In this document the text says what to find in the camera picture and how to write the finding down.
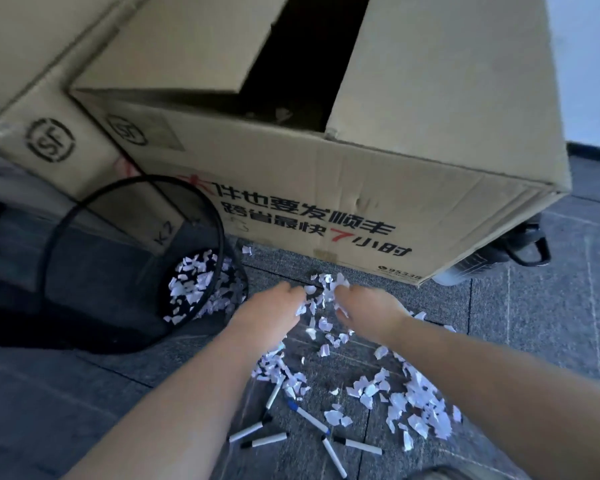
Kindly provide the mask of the scattered white paper scraps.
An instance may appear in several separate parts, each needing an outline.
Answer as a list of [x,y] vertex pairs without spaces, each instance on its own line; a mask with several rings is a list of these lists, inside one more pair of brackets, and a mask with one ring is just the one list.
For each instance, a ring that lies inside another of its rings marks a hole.
[[[337,321],[336,310],[340,308],[336,302],[334,291],[337,287],[348,288],[350,282],[342,273],[313,273],[309,277],[310,285],[304,287],[306,300],[299,307],[299,331],[309,339],[312,351],[319,360],[341,356],[344,351],[352,351],[353,346],[362,345],[361,338],[353,330],[344,330]],[[289,398],[291,408],[298,410],[298,403],[304,401],[307,391],[311,390],[305,374],[300,369],[292,369],[290,337],[285,339],[270,352],[263,355],[252,375],[259,381],[270,381],[276,389],[281,390]],[[363,345],[373,351],[373,357],[383,364],[393,357],[400,364],[404,376],[402,389],[391,383],[391,371],[382,367],[373,378],[361,376],[352,386],[336,387],[329,394],[337,397],[346,394],[366,409],[372,411],[377,397],[381,403],[388,405],[386,423],[391,432],[396,428],[403,430],[404,450],[413,448],[411,433],[428,439],[435,436],[448,440],[452,435],[452,423],[460,423],[462,414],[458,407],[449,410],[444,398],[433,384],[409,364],[404,357],[386,346]]]

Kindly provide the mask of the person's left hand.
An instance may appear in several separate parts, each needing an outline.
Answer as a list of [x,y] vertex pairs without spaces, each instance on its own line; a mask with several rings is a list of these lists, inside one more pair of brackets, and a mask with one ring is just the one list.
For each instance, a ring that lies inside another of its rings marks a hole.
[[276,342],[299,322],[304,306],[297,311],[282,311],[278,304],[277,284],[250,297],[234,314],[232,323],[263,340]]

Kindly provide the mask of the person's right hand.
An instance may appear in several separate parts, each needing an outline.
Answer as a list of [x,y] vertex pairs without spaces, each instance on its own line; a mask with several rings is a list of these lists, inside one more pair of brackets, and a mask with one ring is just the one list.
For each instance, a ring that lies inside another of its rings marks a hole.
[[382,289],[362,287],[361,318],[357,321],[339,321],[364,339],[382,346],[392,345],[392,339],[411,316],[403,305]]

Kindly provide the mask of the white marker with black cap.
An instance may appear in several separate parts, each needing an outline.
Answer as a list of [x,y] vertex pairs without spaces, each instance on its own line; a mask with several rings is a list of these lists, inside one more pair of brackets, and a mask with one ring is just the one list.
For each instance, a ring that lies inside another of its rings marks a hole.
[[245,441],[240,444],[240,449],[242,449],[242,450],[253,449],[253,448],[261,447],[261,446],[268,445],[268,444],[275,444],[275,443],[283,442],[286,439],[288,439],[287,432],[277,433],[275,435],[269,435],[269,436],[265,436],[262,438],[257,438],[255,440]]
[[332,439],[335,443],[341,444],[348,448],[353,448],[353,449],[357,449],[360,451],[366,451],[366,452],[369,452],[371,454],[375,454],[378,456],[382,456],[384,454],[384,450],[382,450],[382,448],[375,446],[375,445],[358,442],[358,441],[355,441],[355,440],[352,440],[349,438],[345,438],[343,436],[336,436],[336,435],[332,436]]
[[327,435],[322,435],[321,443],[323,444],[325,450],[327,451],[328,456],[329,456],[331,462],[334,464],[335,468],[337,469],[340,477],[342,479],[347,479],[347,472],[344,469],[344,466],[343,466],[341,460],[339,459],[339,457],[337,456],[335,450],[333,449],[333,446],[330,443]]
[[256,431],[264,428],[264,426],[268,425],[269,423],[272,422],[272,416],[270,415],[265,415],[260,421],[241,429],[238,432],[232,433],[231,435],[229,435],[227,437],[227,441],[231,444],[234,443],[242,438],[245,438],[253,433],[255,433]]
[[269,397],[267,398],[267,401],[265,403],[265,411],[270,411],[275,399],[277,398],[281,387],[284,384],[284,379],[282,376],[279,376],[278,379],[275,382],[275,386],[274,389],[272,390],[272,393],[269,395]]

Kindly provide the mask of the white marker with blue cap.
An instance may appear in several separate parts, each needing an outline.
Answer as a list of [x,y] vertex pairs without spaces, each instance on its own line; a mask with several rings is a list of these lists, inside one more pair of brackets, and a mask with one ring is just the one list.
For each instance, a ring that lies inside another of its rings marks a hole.
[[325,425],[325,423],[321,422],[319,419],[312,416],[309,412],[305,411],[298,403],[296,403],[292,399],[286,399],[286,403],[292,411],[295,411],[297,414],[302,416],[306,421],[311,423],[312,426],[321,431],[322,434],[329,436],[331,434],[330,428]]

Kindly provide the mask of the person's right forearm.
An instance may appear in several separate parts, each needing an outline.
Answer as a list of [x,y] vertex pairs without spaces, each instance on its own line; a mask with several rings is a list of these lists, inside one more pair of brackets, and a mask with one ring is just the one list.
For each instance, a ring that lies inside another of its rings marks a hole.
[[428,378],[533,480],[600,480],[600,382],[403,316],[377,340]]

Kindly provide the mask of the plain brown cardboard box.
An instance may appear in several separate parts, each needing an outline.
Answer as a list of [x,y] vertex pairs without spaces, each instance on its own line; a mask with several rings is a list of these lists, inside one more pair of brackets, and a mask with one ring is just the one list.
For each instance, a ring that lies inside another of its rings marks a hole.
[[0,201],[61,219],[141,171],[69,94],[144,0],[0,0]]

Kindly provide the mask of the large printed cardboard box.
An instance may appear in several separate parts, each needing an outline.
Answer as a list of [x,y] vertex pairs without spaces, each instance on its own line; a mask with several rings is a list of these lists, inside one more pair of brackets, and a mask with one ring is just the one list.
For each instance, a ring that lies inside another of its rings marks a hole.
[[571,190],[545,0],[147,0],[71,92],[229,233],[414,285]]

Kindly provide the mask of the black mesh wastebasket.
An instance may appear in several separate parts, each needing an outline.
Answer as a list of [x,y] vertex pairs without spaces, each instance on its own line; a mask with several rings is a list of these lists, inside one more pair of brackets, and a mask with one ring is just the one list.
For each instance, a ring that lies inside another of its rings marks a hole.
[[[88,210],[120,204],[131,224],[158,224],[149,232],[153,249],[125,249],[118,244],[87,244],[79,249],[78,217]],[[220,315],[164,322],[158,291],[166,273],[185,256],[215,249],[219,261],[231,254],[246,274],[229,243],[210,197],[175,177],[143,175],[105,185],[81,199],[53,228],[36,276],[40,318],[53,332],[58,347],[101,355],[140,352],[167,339],[200,333],[213,336],[229,322]]]

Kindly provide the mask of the person's left forearm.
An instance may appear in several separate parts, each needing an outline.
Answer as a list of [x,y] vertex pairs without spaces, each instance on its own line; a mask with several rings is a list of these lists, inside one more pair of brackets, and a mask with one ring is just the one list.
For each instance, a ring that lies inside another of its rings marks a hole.
[[298,320],[235,315],[62,480],[208,480],[257,361]]

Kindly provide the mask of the paper scraps inside wastebasket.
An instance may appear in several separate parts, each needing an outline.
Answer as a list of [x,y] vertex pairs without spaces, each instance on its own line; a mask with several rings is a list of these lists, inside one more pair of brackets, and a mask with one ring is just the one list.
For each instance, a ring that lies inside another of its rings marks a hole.
[[179,260],[166,273],[158,291],[162,320],[177,326],[207,315],[231,318],[248,297],[248,279],[231,254],[220,262],[215,249]]

